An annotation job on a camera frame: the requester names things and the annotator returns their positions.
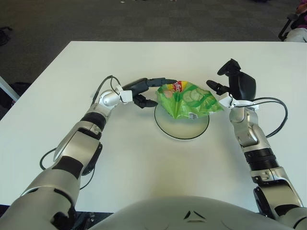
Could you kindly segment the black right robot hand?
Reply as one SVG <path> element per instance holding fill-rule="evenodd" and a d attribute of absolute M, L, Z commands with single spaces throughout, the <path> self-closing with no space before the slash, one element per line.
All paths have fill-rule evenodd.
<path fill-rule="evenodd" d="M 236 100 L 252 101 L 256 96 L 256 81 L 250 75 L 241 71 L 239 63 L 230 59 L 217 72 L 217 75 L 228 77 L 229 86 L 224 86 L 213 80 L 207 80 L 206 84 L 217 95 L 229 93 Z"/>

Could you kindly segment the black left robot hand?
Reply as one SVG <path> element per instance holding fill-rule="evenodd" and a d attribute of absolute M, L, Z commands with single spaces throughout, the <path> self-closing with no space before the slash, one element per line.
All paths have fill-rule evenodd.
<path fill-rule="evenodd" d="M 166 84 L 173 84 L 176 83 L 177 80 L 166 79 L 166 78 L 141 78 L 132 83 L 129 83 L 123 87 L 123 90 L 131 90 L 132 92 L 132 99 L 135 105 L 140 108 L 146 107 L 156 107 L 158 102 L 153 100 L 146 99 L 141 93 L 146 92 L 151 87 L 161 87 Z"/>

